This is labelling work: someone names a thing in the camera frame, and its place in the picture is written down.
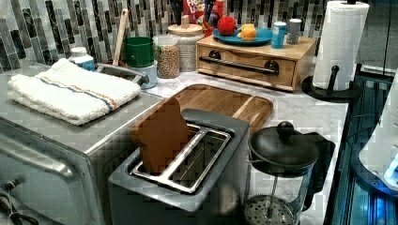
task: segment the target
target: blue plate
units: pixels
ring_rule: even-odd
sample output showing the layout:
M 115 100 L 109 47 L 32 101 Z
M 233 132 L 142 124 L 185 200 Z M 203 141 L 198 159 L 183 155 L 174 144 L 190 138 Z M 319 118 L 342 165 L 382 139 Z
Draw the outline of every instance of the blue plate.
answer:
M 225 44 L 240 45 L 240 46 L 259 46 L 270 43 L 272 40 L 272 31 L 265 28 L 255 28 L 257 33 L 255 40 L 242 40 L 237 37 L 238 30 L 232 36 L 222 36 L 218 29 L 213 30 L 213 36 Z

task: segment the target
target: bottle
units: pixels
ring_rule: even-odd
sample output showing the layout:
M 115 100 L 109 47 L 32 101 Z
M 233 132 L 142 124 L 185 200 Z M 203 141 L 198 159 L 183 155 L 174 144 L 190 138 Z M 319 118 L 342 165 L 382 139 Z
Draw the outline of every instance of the bottle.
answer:
M 85 68 L 90 71 L 96 70 L 94 65 L 94 58 L 87 54 L 85 47 L 76 47 L 70 50 L 72 56 L 68 59 L 70 62 L 76 64 L 80 68 Z
M 272 41 L 271 41 L 272 49 L 283 48 L 285 31 L 286 31 L 286 22 L 275 22 L 274 23 L 274 27 L 272 29 Z

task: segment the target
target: french press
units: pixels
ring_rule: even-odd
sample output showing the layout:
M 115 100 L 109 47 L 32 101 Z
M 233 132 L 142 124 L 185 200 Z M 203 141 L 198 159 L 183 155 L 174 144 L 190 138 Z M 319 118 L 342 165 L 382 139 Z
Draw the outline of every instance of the french press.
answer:
M 256 131 L 249 139 L 249 161 L 256 170 L 273 177 L 273 187 L 271 193 L 253 196 L 245 203 L 246 222 L 299 224 L 317 158 L 316 145 L 289 122 Z

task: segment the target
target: white towel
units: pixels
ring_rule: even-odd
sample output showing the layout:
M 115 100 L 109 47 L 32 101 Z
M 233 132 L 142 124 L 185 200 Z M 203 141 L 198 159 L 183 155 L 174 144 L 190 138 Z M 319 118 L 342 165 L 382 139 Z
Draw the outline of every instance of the white towel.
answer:
M 8 87 L 10 99 L 77 126 L 114 111 L 141 92 L 134 82 L 87 71 L 67 59 L 34 77 L 15 75 Z

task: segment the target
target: french press lid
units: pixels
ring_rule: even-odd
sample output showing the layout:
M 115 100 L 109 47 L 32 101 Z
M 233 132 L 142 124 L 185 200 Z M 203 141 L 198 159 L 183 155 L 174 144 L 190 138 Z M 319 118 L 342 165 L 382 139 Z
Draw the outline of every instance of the french press lid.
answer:
M 281 177 L 308 173 L 319 154 L 315 143 L 294 130 L 287 121 L 256 131 L 249 139 L 249 147 L 254 168 Z

